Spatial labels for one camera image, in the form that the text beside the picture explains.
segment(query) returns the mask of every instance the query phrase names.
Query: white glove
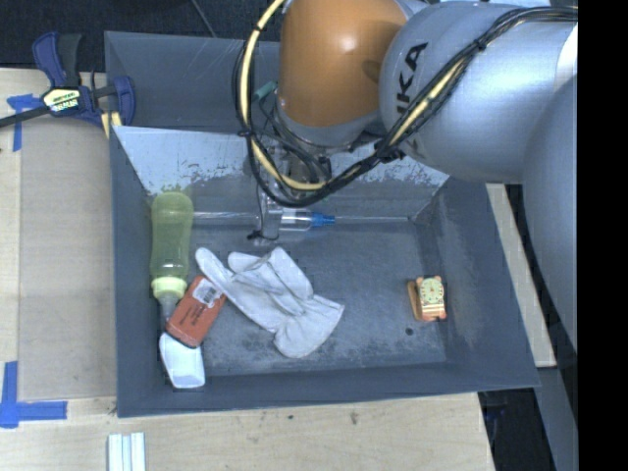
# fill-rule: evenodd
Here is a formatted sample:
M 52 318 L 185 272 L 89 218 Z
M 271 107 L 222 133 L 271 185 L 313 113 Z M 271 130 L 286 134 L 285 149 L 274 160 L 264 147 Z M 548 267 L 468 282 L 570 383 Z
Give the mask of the white glove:
M 315 295 L 310 282 L 280 247 L 257 258 L 231 253 L 226 269 L 211 251 L 199 248 L 201 271 L 249 319 L 275 334 L 275 346 L 291 358 L 304 357 L 332 333 L 344 307 Z

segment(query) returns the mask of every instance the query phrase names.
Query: orange object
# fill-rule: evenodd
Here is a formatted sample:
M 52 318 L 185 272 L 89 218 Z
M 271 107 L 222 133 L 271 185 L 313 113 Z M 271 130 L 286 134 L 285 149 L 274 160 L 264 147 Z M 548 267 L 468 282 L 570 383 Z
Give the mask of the orange object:
M 280 47 L 286 115 L 320 128 L 376 111 L 380 67 L 406 21 L 394 0 L 294 0 Z
M 419 277 L 407 282 L 412 312 L 417 321 L 446 319 L 445 286 L 441 276 Z
M 199 347 L 225 300 L 207 278 L 196 276 L 166 323 L 166 332 L 183 345 Z

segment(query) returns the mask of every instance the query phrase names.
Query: blue tape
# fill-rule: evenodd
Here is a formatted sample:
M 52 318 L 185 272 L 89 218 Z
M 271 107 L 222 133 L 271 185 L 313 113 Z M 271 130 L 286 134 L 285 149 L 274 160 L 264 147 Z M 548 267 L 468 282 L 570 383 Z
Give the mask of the blue tape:
M 5 363 L 0 428 L 15 429 L 28 420 L 65 420 L 67 412 L 67 401 L 18 402 L 18 362 Z
M 39 108 L 43 106 L 43 102 L 32 94 L 23 94 L 21 96 L 11 96 L 7 98 L 7 103 L 13 108 L 17 114 L 23 110 Z M 22 148 L 22 123 L 16 123 L 13 131 L 13 151 L 17 152 Z

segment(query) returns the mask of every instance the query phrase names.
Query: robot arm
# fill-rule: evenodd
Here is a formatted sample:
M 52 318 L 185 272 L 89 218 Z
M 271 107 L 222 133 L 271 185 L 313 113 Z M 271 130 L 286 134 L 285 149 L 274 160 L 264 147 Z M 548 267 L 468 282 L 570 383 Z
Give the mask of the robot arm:
M 264 14 L 236 71 L 266 210 L 318 202 L 402 155 L 468 181 L 523 183 L 549 292 L 575 303 L 577 10 L 291 0 L 266 112 L 287 155 L 278 162 L 250 117 L 252 100 L 275 86 L 253 95 L 248 77 L 260 32 L 285 2 Z M 322 169 L 329 155 L 373 139 L 368 158 L 333 177 Z
M 520 183 L 527 142 L 553 97 L 576 10 L 293 0 L 270 118 L 278 139 L 318 162 L 360 144 L 364 131 L 379 139 L 369 159 L 331 178 L 307 177 L 293 160 L 282 172 L 249 120 L 252 51 L 285 1 L 276 0 L 260 20 L 239 70 L 238 110 L 251 155 L 288 192 L 265 189 L 274 200 L 314 203 L 402 153 L 465 180 Z

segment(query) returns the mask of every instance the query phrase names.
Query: kuka logo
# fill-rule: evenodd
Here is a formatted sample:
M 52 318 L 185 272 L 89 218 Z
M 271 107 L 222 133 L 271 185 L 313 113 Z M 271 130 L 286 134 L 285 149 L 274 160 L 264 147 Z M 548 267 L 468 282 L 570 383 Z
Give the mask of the kuka logo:
M 403 72 L 399 74 L 399 92 L 396 95 L 396 100 L 403 105 L 397 104 L 396 111 L 400 114 L 404 113 L 406 108 L 410 104 L 410 96 L 407 95 L 407 92 L 412 85 L 412 82 L 414 81 L 414 73 L 416 72 L 419 56 L 427 46 L 427 42 L 420 45 L 415 45 L 414 47 L 411 47 L 410 50 L 408 50 L 408 53 L 405 55 L 405 64 L 410 67 L 412 75 L 408 78 L 408 80 L 406 80 L 403 78 Z

